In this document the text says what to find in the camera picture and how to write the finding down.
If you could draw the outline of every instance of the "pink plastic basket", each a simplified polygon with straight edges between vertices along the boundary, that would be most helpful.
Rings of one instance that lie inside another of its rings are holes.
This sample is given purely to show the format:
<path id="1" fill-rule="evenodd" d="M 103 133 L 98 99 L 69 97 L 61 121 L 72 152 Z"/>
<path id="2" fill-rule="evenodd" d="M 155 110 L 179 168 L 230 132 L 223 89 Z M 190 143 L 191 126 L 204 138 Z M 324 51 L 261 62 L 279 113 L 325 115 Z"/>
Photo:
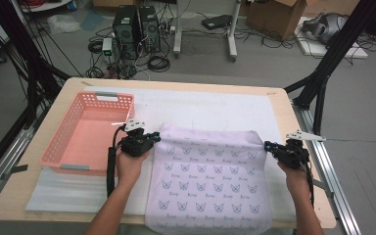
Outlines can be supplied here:
<path id="1" fill-rule="evenodd" d="M 127 122 L 134 116 L 133 100 L 131 94 L 77 93 L 41 164 L 59 173 L 106 175 L 108 148 L 118 128 L 112 123 Z"/>

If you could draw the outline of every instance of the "cloth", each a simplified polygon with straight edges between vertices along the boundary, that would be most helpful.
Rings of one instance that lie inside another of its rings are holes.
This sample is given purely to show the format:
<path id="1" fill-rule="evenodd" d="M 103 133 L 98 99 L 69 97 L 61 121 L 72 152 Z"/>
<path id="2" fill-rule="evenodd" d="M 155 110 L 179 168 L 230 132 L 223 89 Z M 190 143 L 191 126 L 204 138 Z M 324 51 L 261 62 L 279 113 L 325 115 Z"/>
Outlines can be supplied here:
<path id="1" fill-rule="evenodd" d="M 156 144 L 146 225 L 162 234 L 260 234 L 271 227 L 255 131 L 164 125 Z"/>

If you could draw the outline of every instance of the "gray floor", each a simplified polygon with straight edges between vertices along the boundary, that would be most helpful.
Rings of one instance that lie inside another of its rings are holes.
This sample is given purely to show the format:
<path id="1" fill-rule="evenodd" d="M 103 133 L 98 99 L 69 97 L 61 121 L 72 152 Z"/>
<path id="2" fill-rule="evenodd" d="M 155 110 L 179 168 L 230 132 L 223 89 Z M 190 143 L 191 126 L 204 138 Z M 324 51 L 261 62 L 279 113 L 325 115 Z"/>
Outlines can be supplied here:
<path id="1" fill-rule="evenodd" d="M 47 14 L 65 14 L 63 9 Z M 71 13 L 78 22 L 88 17 L 87 10 Z M 201 28 L 201 18 L 186 20 Z M 98 29 L 109 26 L 111 18 L 102 20 L 93 31 L 81 30 L 54 35 L 59 46 L 80 72 L 89 67 L 87 39 Z M 244 19 L 239 26 L 244 27 Z M 49 45 L 56 67 L 76 75 L 57 49 Z M 180 81 L 247 86 L 285 87 L 309 75 L 319 60 L 304 56 L 298 45 L 292 49 L 268 48 L 261 38 L 251 36 L 237 40 L 238 59 L 228 57 L 225 38 L 203 34 L 183 37 L 183 53 L 178 60 L 169 54 L 171 67 L 165 73 L 139 72 L 136 80 Z M 376 234 L 376 52 L 367 52 L 367 60 L 342 61 L 332 74 L 326 94 L 322 134 L 331 161 L 337 171 L 347 199 L 362 234 Z M 0 139 L 25 107 L 24 94 L 10 63 L 0 64 Z M 0 234 L 79 234 L 85 223 L 1 222 Z M 344 234 L 340 226 L 327 234 Z"/>

